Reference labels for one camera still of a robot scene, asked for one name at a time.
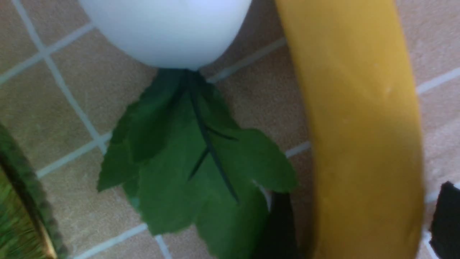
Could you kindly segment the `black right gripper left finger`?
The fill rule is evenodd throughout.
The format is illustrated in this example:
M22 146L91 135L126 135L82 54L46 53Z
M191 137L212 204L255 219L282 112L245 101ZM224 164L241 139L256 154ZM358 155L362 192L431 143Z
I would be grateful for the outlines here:
M266 226L253 259L297 259L299 257L294 212L289 193L274 192Z

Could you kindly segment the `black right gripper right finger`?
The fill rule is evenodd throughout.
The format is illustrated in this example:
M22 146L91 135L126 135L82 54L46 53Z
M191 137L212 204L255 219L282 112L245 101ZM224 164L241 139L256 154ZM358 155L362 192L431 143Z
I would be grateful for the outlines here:
M430 226L430 245L440 259L460 258L460 191L442 184Z

